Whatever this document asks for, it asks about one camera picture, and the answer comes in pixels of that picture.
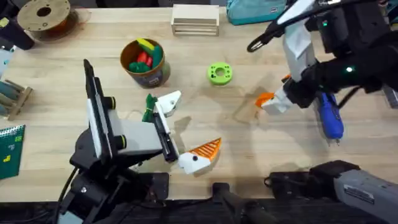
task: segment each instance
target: blue screwdriver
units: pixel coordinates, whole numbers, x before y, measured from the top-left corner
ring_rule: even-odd
[[[319,93],[317,98],[323,132],[328,139],[336,140],[337,145],[339,145],[340,139],[343,137],[344,126],[336,105],[336,98],[330,93]]]

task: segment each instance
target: red object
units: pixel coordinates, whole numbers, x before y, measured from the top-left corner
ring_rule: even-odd
[[[141,53],[138,55],[137,62],[144,62],[144,63],[146,63],[147,60],[148,60],[148,54],[147,54],[147,52],[141,52]]]
[[[147,64],[149,68],[152,68],[152,61],[153,61],[152,58],[151,58],[151,57],[148,57],[148,59],[147,59],[147,61],[145,62],[145,64]]]

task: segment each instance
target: green ring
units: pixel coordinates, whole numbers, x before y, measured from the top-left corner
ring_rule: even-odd
[[[217,75],[217,70],[222,70],[224,75]],[[232,79],[232,68],[224,62],[214,63],[207,70],[207,78],[214,85],[225,85]]]

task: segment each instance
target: wooden stand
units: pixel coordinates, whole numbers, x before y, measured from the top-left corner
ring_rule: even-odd
[[[3,84],[11,87],[13,89],[12,93],[15,93],[15,95],[17,95],[17,99],[13,100],[7,97],[7,94],[10,94],[9,89],[7,91],[0,89],[0,107],[2,107],[2,110],[6,110],[6,114],[2,113],[2,115],[4,116],[4,119],[12,121],[15,116],[20,112],[22,106],[28,99],[29,94],[32,92],[33,89],[31,87],[24,88],[10,80],[5,80]]]
[[[218,36],[219,7],[174,4],[171,25],[174,35]]]

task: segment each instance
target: orange object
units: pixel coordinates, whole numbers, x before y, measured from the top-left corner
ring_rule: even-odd
[[[283,79],[282,79],[282,83],[285,83],[288,79],[290,79],[292,76],[291,74],[286,75]]]
[[[266,101],[272,99],[274,97],[274,93],[261,93],[261,95],[257,98],[255,105],[261,108],[261,105]]]
[[[217,156],[218,150],[221,146],[221,138],[212,140],[204,145],[201,145],[197,148],[192,149],[192,154],[196,154],[198,156],[205,157],[210,160],[210,162]]]

